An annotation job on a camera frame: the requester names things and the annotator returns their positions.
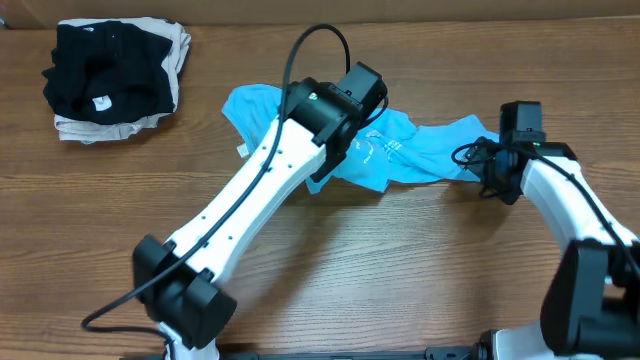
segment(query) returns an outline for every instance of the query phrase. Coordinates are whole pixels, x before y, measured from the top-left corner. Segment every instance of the white folded cloth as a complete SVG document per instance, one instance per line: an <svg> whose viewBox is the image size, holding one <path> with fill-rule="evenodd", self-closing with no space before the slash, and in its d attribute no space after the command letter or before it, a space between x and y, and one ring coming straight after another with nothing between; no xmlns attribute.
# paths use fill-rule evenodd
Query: white folded cloth
<svg viewBox="0 0 640 360"><path fill-rule="evenodd" d="M121 21L123 23L133 24L141 30L163 36L173 42L169 54L162 61L161 66L169 77L169 86L171 87L171 95L173 98L173 111L175 112L178 108L180 90L178 73L182 69L187 52L189 51L191 35L187 34L184 27L178 23L171 24L165 20L150 17L131 19L73 19L63 20L58 23L58 25L77 27L105 21ZM55 115L53 124L59 132L60 140L79 140L85 144L91 144L96 141L123 140L133 134L137 134L144 128L155 128L158 125L158 120L166 115L169 114L162 113L145 116L133 123L116 125L99 125L89 121L78 121Z"/></svg>

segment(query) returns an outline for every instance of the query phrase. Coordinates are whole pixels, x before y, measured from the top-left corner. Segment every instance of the white arm segment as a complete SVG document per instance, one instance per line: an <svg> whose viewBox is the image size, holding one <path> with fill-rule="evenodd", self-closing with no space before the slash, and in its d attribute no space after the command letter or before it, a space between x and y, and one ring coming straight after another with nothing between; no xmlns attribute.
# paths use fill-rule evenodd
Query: white arm segment
<svg viewBox="0 0 640 360"><path fill-rule="evenodd" d="M202 237L247 189L267 158L278 127L271 122L267 135L238 173L198 216L169 237L176 243L173 253L180 257ZM325 161L325 146L311 140L313 133L288 119L272 162L242 205L189 260L196 272L208 268L214 273L212 282L229 279L233 269L253 237L280 206L282 201Z"/></svg>
<svg viewBox="0 0 640 360"><path fill-rule="evenodd" d="M631 246L636 236L622 226L602 205L582 176L580 164L565 157L547 157L547 159L575 176L576 180L589 192L618 236L627 246ZM520 187L524 196L538 208L549 224L563 253L571 240L593 238L605 245L615 245L614 240L604 230L578 189L562 174L540 160L529 160L524 169Z"/></svg>

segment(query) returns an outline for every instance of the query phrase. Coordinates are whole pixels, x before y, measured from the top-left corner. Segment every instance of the clothing label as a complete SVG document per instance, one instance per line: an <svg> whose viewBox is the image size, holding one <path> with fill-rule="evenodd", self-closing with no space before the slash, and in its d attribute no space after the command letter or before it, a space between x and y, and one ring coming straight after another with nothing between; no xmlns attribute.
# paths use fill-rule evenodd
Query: clothing label
<svg viewBox="0 0 640 360"><path fill-rule="evenodd" d="M247 144L238 146L236 150L238 150L238 154L240 154L240 157L243 159L249 156L249 148L247 148Z"/></svg>
<svg viewBox="0 0 640 360"><path fill-rule="evenodd" d="M109 95L93 98L93 103L96 105L96 111L105 111L111 107L111 98Z"/></svg>

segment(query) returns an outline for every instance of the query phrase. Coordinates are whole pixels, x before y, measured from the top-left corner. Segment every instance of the stack of folded clothes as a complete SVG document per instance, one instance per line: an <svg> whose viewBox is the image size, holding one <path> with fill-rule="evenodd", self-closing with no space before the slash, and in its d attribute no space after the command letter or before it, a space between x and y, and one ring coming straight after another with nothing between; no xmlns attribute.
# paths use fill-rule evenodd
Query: stack of folded clothes
<svg viewBox="0 0 640 360"><path fill-rule="evenodd" d="M75 19L58 24L44 96L60 140L126 139L177 110L191 36L153 18Z"/></svg>

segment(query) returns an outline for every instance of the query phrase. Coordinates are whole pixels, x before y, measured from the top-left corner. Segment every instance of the blue cloth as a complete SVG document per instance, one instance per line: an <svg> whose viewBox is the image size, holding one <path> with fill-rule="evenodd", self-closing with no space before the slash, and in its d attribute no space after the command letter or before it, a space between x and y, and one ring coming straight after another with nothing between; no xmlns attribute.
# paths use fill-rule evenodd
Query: blue cloth
<svg viewBox="0 0 640 360"><path fill-rule="evenodd" d="M224 104L222 113L236 127L249 152L255 151L276 117L281 94L280 89L268 85L240 86ZM471 172L461 170L451 161L451 153L479 136L498 141L498 135L487 131L475 115L450 125L416 127L407 114L387 109L358 132L347 150L347 158L331 174L319 183L307 179L307 186L315 194L331 176L379 192L384 192L391 181L405 184L442 179L478 181Z"/></svg>

